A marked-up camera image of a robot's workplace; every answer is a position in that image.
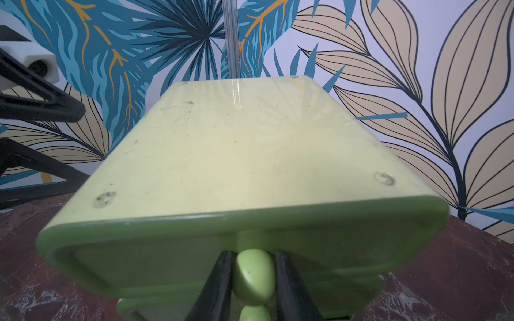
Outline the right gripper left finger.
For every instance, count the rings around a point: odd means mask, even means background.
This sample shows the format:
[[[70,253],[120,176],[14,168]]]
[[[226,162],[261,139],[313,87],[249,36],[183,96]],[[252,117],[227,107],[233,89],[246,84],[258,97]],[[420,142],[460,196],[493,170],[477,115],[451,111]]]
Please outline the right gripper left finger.
[[[212,268],[185,321],[227,321],[230,319],[233,264],[236,254],[223,251]]]

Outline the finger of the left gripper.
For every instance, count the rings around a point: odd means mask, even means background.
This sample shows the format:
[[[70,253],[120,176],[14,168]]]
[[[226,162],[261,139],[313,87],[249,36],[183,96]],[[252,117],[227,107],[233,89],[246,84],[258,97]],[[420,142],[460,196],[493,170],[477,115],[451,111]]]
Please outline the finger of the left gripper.
[[[1,209],[76,192],[89,175],[12,139],[1,139]]]
[[[4,50],[1,50],[1,76],[41,97],[34,100],[2,94],[3,119],[77,123],[85,115],[83,103],[38,76]]]

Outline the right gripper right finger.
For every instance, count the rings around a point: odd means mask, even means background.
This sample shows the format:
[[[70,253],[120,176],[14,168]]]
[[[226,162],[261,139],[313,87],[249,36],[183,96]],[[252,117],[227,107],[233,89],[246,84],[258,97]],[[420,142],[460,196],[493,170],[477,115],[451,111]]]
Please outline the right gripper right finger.
[[[323,320],[289,255],[277,251],[275,265],[277,320]]]

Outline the green drawer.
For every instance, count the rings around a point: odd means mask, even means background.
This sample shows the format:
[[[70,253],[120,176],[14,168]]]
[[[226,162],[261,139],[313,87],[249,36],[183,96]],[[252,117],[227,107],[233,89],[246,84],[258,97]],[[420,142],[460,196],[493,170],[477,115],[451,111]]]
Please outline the green drawer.
[[[83,288],[132,298],[199,291],[223,253],[237,294],[261,300],[285,254],[306,282],[378,276],[408,263],[447,224],[435,196],[71,222],[66,206],[37,251]]]

